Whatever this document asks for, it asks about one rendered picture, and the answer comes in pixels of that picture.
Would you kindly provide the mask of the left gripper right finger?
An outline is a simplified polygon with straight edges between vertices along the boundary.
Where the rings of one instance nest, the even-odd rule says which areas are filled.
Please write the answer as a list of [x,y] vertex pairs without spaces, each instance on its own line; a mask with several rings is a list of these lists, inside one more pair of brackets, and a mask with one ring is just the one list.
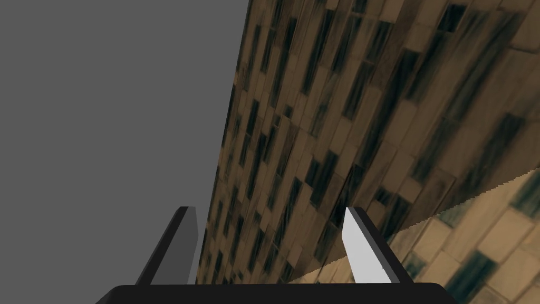
[[346,208],[341,238],[356,283],[413,283],[362,208]]

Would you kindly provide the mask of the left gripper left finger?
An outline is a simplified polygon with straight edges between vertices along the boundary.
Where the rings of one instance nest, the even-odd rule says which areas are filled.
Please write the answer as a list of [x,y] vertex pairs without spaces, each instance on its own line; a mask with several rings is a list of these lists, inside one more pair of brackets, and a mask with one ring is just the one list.
[[197,242],[196,208],[180,206],[168,222],[136,285],[188,284]]

